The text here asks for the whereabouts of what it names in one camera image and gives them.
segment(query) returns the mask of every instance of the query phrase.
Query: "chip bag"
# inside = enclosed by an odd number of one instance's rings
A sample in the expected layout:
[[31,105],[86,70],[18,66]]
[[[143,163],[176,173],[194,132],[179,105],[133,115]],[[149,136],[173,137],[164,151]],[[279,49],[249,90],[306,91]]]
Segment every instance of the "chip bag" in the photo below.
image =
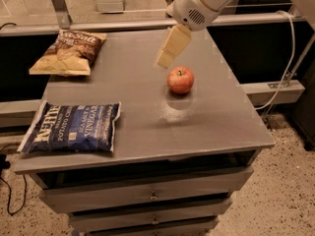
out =
[[30,68],[31,75],[88,76],[106,33],[61,29],[56,41]]
[[111,151],[121,103],[52,105],[43,101],[18,151]]

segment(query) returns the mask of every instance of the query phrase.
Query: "blue chip bag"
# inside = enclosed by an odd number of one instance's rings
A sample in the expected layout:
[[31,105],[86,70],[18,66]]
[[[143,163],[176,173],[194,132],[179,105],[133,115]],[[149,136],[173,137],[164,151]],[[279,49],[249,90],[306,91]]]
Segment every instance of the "blue chip bag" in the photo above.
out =
[[111,151],[121,103],[52,105],[44,101],[18,151]]

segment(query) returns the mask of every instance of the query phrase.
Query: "speckled floor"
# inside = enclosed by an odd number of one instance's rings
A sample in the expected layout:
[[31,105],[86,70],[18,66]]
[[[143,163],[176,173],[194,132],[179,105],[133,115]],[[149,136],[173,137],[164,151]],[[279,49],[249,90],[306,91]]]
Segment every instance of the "speckled floor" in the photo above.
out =
[[[207,236],[315,235],[315,152],[304,150],[304,141],[282,114],[271,116],[270,128],[276,146],[256,158],[254,174],[232,195],[231,207]],[[10,139],[0,141],[2,147]],[[24,181],[12,171],[18,158],[15,147],[3,152],[12,164],[1,176],[12,186],[13,211],[22,203]],[[67,216],[43,204],[39,187],[27,180],[26,205],[14,216],[7,213],[8,188],[0,182],[0,235],[71,235]]]

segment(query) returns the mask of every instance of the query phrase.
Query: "power cord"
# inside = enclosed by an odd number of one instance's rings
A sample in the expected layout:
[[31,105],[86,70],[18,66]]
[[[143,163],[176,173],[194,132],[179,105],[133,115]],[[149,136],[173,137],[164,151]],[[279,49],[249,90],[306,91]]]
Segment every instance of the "power cord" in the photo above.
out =
[[[6,145],[6,146],[2,147],[2,148],[0,149],[0,153],[1,153],[5,148],[7,148],[7,147],[9,147],[9,146],[15,146],[15,145]],[[24,183],[25,183],[23,203],[22,203],[21,207],[18,208],[17,210],[15,210],[15,211],[10,211],[11,197],[12,197],[12,188],[11,188],[11,186],[8,184],[8,182],[5,181],[5,180],[0,176],[0,180],[1,180],[3,183],[5,183],[5,184],[7,185],[7,187],[8,187],[8,189],[9,189],[8,202],[7,202],[7,212],[8,212],[8,214],[11,215],[11,216],[13,216],[13,215],[15,215],[16,213],[18,213],[19,211],[21,211],[22,208],[23,208],[23,207],[25,206],[25,204],[26,204],[27,191],[28,191],[28,182],[27,182],[27,179],[26,179],[26,176],[25,176],[25,175],[23,175],[23,179],[24,179]]]
[[16,26],[17,24],[16,23],[6,23],[6,24],[3,24],[1,27],[0,27],[0,30],[2,28],[4,28],[5,26]]
[[291,52],[291,57],[290,57],[290,59],[289,59],[289,61],[288,61],[288,63],[287,63],[287,66],[286,66],[286,68],[285,68],[285,70],[284,70],[284,72],[283,72],[282,79],[281,79],[281,81],[280,81],[280,83],[279,83],[279,85],[278,85],[278,88],[277,88],[276,92],[274,93],[274,95],[272,96],[272,98],[271,98],[265,105],[260,106],[260,107],[255,107],[256,110],[264,109],[264,108],[267,107],[268,105],[272,104],[272,102],[274,101],[274,99],[275,99],[276,96],[278,95],[278,92],[279,92],[280,89],[282,88],[282,85],[283,85],[283,82],[284,82],[284,78],[285,78],[285,76],[286,76],[286,73],[287,73],[287,71],[288,71],[288,69],[289,69],[289,67],[290,67],[290,65],[291,65],[291,63],[292,63],[292,60],[293,60],[293,58],[294,58],[294,55],[295,55],[295,32],[294,32],[293,20],[292,20],[290,14],[287,13],[287,12],[284,12],[284,11],[277,11],[277,13],[284,15],[284,16],[287,17],[288,20],[289,20],[289,24],[290,24],[290,27],[291,27],[291,35],[292,35],[292,52]]

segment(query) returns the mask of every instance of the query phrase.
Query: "apple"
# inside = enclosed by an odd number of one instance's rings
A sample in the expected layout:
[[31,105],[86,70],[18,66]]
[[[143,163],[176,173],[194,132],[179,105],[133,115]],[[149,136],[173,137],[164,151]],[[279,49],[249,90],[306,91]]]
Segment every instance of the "apple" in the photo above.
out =
[[175,93],[187,93],[193,87],[194,74],[187,67],[175,67],[167,76],[167,84],[169,89]]

